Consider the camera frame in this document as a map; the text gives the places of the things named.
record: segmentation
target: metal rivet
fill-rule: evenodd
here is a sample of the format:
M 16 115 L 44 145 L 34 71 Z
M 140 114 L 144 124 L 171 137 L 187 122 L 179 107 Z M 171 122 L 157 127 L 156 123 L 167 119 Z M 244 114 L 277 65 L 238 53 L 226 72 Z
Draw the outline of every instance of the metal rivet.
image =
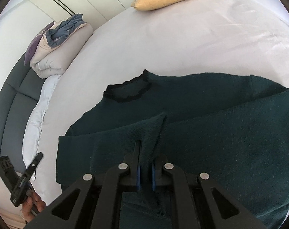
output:
M 93 176 L 91 175 L 91 174 L 85 174 L 84 176 L 83 176 L 83 180 L 84 181 L 89 181 L 89 180 L 91 180 L 93 178 Z
M 166 169 L 173 169 L 174 168 L 174 165 L 172 163 L 166 163 L 165 164 L 165 168 Z
M 119 169 L 127 169 L 128 165 L 126 163 L 122 163 L 118 165 Z
M 209 174 L 206 173 L 206 172 L 203 172 L 203 173 L 200 174 L 200 178 L 204 179 L 204 180 L 207 180 L 207 179 L 209 179 Z

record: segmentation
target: black device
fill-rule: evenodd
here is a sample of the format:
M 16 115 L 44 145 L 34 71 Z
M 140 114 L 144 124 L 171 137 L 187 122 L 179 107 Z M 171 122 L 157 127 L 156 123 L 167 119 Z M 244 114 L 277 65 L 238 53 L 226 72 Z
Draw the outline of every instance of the black device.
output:
M 122 192 L 141 186 L 137 141 L 134 153 L 104 174 L 85 174 L 25 229 L 117 229 Z M 152 165 L 152 189 L 168 190 L 173 229 L 266 229 L 264 224 L 207 173 L 185 173 L 160 154 Z
M 33 188 L 29 181 L 42 158 L 43 153 L 39 152 L 22 176 L 19 177 L 15 172 L 9 157 L 0 157 L 0 177 L 11 193 L 10 200 L 14 206 L 18 207 L 27 199 L 28 196 L 31 196 Z M 36 202 L 34 200 L 33 204 L 31 213 L 34 216 L 37 216 L 39 211 L 37 210 Z

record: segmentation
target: bed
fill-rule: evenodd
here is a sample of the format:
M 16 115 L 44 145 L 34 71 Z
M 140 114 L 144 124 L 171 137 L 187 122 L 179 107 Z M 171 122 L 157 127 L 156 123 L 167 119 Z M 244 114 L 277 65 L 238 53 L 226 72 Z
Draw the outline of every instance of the bed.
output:
M 47 204 L 61 194 L 55 182 L 58 137 L 101 100 L 107 85 L 130 80 L 144 69 L 162 76 L 253 74 L 289 88 L 289 25 L 254 0 L 187 0 L 150 12 L 130 8 L 101 26 L 61 77 L 44 116 L 38 151 L 45 158 L 33 186 Z M 34 83 L 36 96 L 24 94 L 22 81 L 15 89 L 15 97 L 21 93 L 33 100 L 21 114 L 23 120 L 13 116 L 21 122 L 20 135 L 43 84 L 33 79 L 40 82 Z M 14 158 L 16 170 L 22 172 L 21 150 L 12 151 L 4 144 L 10 115 L 17 113 L 11 112 L 14 103 L 3 98 L 3 90 L 0 111 L 6 104 L 8 112 L 0 118 L 4 128 L 0 130 L 0 153 Z

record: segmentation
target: folded comforter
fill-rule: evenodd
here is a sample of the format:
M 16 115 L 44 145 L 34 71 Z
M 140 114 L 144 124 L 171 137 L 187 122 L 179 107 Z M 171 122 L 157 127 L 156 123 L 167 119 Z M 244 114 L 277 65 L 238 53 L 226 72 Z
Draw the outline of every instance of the folded comforter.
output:
M 93 32 L 82 14 L 55 23 L 43 34 L 30 66 L 40 78 L 63 75 Z
M 185 172 L 208 172 L 268 228 L 289 208 L 289 89 L 256 76 L 144 71 L 109 85 L 103 99 L 59 137 L 57 182 L 102 173 L 142 140 L 142 182 L 165 153 Z M 171 228 L 167 194 L 125 194 L 120 228 Z

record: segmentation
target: blue cloth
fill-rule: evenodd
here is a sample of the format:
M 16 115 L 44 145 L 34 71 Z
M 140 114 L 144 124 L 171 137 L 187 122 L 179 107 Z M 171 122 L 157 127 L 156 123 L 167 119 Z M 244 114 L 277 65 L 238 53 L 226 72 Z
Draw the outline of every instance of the blue cloth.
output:
M 55 29 L 49 29 L 46 32 L 48 45 L 51 48 L 60 46 L 68 39 L 69 35 L 73 33 L 77 27 L 86 22 L 82 21 L 82 14 L 75 14 L 69 17 L 66 21 L 61 22 Z

